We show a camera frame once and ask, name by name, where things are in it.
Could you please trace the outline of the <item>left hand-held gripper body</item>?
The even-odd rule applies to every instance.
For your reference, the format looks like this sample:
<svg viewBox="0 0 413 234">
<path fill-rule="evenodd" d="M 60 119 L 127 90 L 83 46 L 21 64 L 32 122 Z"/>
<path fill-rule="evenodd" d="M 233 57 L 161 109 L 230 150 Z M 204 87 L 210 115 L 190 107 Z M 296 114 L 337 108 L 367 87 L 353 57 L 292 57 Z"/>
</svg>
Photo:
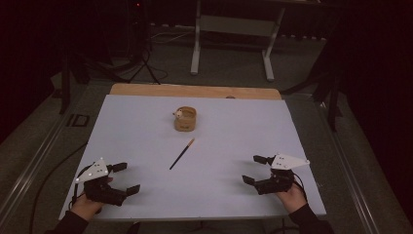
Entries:
<svg viewBox="0 0 413 234">
<path fill-rule="evenodd" d="M 121 206 L 126 200 L 126 191 L 112 188 L 109 185 L 109 175 L 112 165 L 107 165 L 102 158 L 85 167 L 75 179 L 82 183 L 88 199 L 109 205 Z"/>
</svg>

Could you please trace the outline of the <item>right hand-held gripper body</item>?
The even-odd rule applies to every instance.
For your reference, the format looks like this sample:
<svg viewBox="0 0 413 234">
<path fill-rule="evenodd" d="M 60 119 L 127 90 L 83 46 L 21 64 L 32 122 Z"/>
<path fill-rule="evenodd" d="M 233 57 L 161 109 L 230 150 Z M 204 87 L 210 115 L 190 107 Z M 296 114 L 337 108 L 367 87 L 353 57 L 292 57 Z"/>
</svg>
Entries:
<svg viewBox="0 0 413 234">
<path fill-rule="evenodd" d="M 271 175 L 267 179 L 255 181 L 254 188 L 259 195 L 287 191 L 295 182 L 295 168 L 308 166 L 308 159 L 278 153 L 270 166 Z"/>
</svg>

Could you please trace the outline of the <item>person's right hand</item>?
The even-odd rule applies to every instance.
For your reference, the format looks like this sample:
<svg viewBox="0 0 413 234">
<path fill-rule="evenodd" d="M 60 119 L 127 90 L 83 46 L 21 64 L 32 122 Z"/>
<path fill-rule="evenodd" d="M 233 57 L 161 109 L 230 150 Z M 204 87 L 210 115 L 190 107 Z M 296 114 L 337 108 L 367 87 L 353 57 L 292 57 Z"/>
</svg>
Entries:
<svg viewBox="0 0 413 234">
<path fill-rule="evenodd" d="M 307 204 L 303 190 L 296 184 L 293 184 L 287 191 L 277 192 L 276 196 L 289 214 L 298 211 Z"/>
</svg>

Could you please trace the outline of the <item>person's left hand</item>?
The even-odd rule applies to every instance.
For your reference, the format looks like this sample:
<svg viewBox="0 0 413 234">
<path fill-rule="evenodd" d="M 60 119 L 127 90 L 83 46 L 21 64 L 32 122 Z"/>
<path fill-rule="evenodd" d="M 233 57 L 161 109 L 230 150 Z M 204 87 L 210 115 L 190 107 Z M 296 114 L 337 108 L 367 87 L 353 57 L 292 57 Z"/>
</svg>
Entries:
<svg viewBox="0 0 413 234">
<path fill-rule="evenodd" d="M 103 206 L 103 203 L 90 200 L 85 194 L 82 194 L 72 205 L 70 211 L 82 219 L 90 221 Z"/>
</svg>

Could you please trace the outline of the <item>white table mat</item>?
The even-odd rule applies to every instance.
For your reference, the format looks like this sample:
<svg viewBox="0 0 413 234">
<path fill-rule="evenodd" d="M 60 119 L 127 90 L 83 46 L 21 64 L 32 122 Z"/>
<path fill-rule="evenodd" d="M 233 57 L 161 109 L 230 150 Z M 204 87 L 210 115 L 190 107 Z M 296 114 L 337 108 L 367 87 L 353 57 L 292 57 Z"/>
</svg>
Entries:
<svg viewBox="0 0 413 234">
<path fill-rule="evenodd" d="M 173 112 L 181 106 L 197 111 L 192 132 L 174 128 Z M 283 100 L 109 95 L 79 165 L 100 158 L 125 162 L 128 167 L 113 175 L 113 187 L 140 185 L 122 206 L 104 207 L 99 220 L 264 218 L 284 215 L 282 204 L 257 194 L 243 176 L 268 178 L 269 166 L 253 156 L 277 153 L 305 155 Z"/>
</svg>

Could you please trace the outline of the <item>black pencil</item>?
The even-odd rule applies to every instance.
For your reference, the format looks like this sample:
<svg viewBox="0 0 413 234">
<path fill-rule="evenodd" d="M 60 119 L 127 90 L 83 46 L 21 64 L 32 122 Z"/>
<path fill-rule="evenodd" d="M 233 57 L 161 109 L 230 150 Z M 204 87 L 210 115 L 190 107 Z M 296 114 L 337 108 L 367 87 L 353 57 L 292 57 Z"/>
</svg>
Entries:
<svg viewBox="0 0 413 234">
<path fill-rule="evenodd" d="M 191 138 L 191 140 L 187 143 L 187 145 L 183 148 L 183 150 L 179 153 L 177 158 L 173 161 L 173 163 L 170 165 L 169 170 L 172 170 L 173 167 L 177 164 L 177 162 L 181 159 L 181 157 L 186 153 L 186 151 L 191 147 L 193 142 L 195 141 L 195 138 Z"/>
</svg>

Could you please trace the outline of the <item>black floor plate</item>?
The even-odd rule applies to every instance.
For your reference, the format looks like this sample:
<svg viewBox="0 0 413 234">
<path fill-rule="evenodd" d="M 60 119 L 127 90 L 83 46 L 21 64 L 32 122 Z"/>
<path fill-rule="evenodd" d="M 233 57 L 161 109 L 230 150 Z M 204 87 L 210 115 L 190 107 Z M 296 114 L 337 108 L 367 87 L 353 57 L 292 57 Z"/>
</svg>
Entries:
<svg viewBox="0 0 413 234">
<path fill-rule="evenodd" d="M 71 114 L 66 122 L 67 127 L 87 127 L 90 122 L 89 115 Z"/>
</svg>

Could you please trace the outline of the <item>wooden pen holder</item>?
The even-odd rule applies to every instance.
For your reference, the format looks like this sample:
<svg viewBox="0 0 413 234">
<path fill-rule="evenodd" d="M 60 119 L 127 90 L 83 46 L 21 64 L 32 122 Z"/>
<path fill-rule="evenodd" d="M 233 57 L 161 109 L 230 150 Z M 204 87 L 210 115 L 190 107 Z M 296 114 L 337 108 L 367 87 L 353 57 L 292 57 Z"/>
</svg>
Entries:
<svg viewBox="0 0 413 234">
<path fill-rule="evenodd" d="M 190 106 L 178 107 L 174 112 L 174 128 L 179 132 L 192 132 L 196 128 L 197 111 Z"/>
</svg>

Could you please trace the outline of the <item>black metal stand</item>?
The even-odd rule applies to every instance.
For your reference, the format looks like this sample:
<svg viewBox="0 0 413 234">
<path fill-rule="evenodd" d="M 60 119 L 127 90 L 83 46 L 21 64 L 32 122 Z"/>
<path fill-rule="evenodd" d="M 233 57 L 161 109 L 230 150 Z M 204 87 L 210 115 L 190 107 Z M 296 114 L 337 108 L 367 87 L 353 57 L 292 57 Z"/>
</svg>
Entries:
<svg viewBox="0 0 413 234">
<path fill-rule="evenodd" d="M 327 123 L 332 132 L 336 131 L 335 118 L 338 111 L 338 93 L 343 71 L 338 62 L 340 55 L 338 42 L 340 37 L 340 24 L 341 21 L 339 20 L 334 24 L 306 80 L 281 91 L 282 95 L 287 96 L 317 84 L 316 89 L 312 93 L 312 99 L 314 102 L 323 102 L 326 98 L 329 98 L 327 102 Z"/>
</svg>

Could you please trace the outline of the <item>black tripod stand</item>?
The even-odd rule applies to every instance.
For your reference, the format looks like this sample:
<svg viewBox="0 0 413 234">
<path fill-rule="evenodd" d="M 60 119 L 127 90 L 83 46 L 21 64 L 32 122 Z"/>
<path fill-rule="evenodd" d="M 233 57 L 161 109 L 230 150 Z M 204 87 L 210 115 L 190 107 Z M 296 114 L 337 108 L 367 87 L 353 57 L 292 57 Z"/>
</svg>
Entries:
<svg viewBox="0 0 413 234">
<path fill-rule="evenodd" d="M 116 83 L 129 83 L 124 71 L 148 66 L 152 49 L 149 0 L 70 0 L 59 31 L 60 113 L 71 102 L 71 81 L 87 84 L 92 70 Z"/>
</svg>

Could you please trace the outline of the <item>metal floor rail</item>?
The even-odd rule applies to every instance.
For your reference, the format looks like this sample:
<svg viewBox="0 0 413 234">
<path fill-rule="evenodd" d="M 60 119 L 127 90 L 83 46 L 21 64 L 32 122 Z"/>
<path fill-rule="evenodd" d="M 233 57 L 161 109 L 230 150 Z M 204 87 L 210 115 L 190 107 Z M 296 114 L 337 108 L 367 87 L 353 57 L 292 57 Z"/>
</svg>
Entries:
<svg viewBox="0 0 413 234">
<path fill-rule="evenodd" d="M 0 229 L 36 177 L 69 112 L 30 115 L 0 144 Z"/>
<path fill-rule="evenodd" d="M 362 193 L 360 186 L 357 182 L 357 178 L 352 171 L 350 163 L 347 159 L 347 155 L 344 151 L 342 143 L 338 135 L 331 130 L 327 122 L 327 106 L 323 102 L 316 102 L 315 107 L 318 111 L 319 117 L 323 122 L 324 128 L 332 139 L 334 148 L 338 154 L 338 160 L 342 170 L 344 180 L 346 181 L 352 200 L 355 204 L 357 214 L 362 223 L 362 226 L 366 234 L 380 234 L 378 226 L 372 216 L 372 213 L 366 204 L 364 194 Z"/>
</svg>

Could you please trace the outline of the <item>white metal stand frame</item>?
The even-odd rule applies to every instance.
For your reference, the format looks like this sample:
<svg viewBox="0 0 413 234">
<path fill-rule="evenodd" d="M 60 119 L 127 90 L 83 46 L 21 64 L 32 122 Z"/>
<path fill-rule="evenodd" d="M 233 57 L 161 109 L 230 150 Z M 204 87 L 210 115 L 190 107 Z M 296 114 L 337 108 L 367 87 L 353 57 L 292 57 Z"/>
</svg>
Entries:
<svg viewBox="0 0 413 234">
<path fill-rule="evenodd" d="M 199 73 L 201 56 L 201 32 L 219 32 L 250 36 L 261 36 L 269 39 L 269 44 L 261 52 L 264 70 L 268 82 L 274 82 L 275 76 L 271 63 L 271 53 L 277 39 L 285 8 L 280 8 L 273 21 L 259 19 L 237 19 L 202 14 L 202 0 L 197 0 L 195 20 L 195 44 L 193 49 L 190 74 Z"/>
</svg>

